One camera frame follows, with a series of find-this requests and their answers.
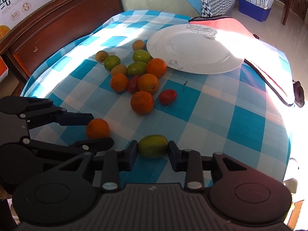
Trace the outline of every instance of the chair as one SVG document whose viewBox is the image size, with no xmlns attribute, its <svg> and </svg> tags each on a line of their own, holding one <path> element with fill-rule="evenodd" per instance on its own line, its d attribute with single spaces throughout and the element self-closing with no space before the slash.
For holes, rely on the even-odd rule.
<svg viewBox="0 0 308 231">
<path fill-rule="evenodd" d="M 308 0 L 285 0 L 282 13 L 282 24 L 285 25 L 290 9 L 297 14 L 302 20 L 305 20 L 308 8 Z"/>
</svg>

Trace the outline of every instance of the red cherry tomato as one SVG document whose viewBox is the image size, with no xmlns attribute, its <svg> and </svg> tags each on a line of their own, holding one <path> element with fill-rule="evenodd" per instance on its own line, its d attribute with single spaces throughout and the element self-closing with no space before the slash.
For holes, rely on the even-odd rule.
<svg viewBox="0 0 308 231">
<path fill-rule="evenodd" d="M 140 75 L 135 75 L 133 76 L 127 84 L 127 91 L 131 94 L 135 94 L 136 92 L 139 91 L 138 88 L 138 80 L 140 78 Z"/>
<path fill-rule="evenodd" d="M 161 92 L 159 94 L 158 100 L 160 101 L 161 104 L 163 105 L 169 105 L 172 102 L 174 102 L 174 100 L 177 97 L 177 93 L 175 90 L 173 89 L 167 89 L 164 90 L 163 92 Z"/>
</svg>

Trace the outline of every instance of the blue checkered tablecloth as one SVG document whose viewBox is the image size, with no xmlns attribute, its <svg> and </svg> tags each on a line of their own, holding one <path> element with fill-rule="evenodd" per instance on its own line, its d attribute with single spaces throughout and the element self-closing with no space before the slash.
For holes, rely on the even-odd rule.
<svg viewBox="0 0 308 231">
<path fill-rule="evenodd" d="M 127 91 L 113 92 L 110 73 L 95 61 L 95 54 L 105 50 L 128 65 L 133 62 L 131 46 L 135 40 L 147 41 L 158 30 L 186 24 L 189 19 L 156 11 L 116 15 L 93 34 L 64 47 L 42 64 L 22 96 L 50 98 L 68 111 L 92 113 L 95 118 L 105 119 L 115 141 L 113 148 L 125 148 L 131 140 L 161 134 L 174 140 L 180 149 L 194 149 L 203 156 L 221 151 L 282 181 L 292 144 L 294 107 L 285 106 L 246 64 L 216 75 L 168 68 L 154 95 L 153 111 L 139 116 L 130 107 L 131 95 Z M 286 56 L 267 46 L 277 54 L 281 69 L 291 76 Z M 157 100 L 159 92 L 165 89 L 177 91 L 171 107 L 160 105 Z M 52 123 L 31 130 L 30 134 L 36 140 L 69 145 L 86 139 L 85 129 Z M 184 172 L 173 172 L 167 155 L 156 159 L 138 157 L 132 172 L 121 172 L 123 184 L 183 184 L 184 178 Z M 211 185 L 210 172 L 204 172 L 204 181 Z"/>
</svg>

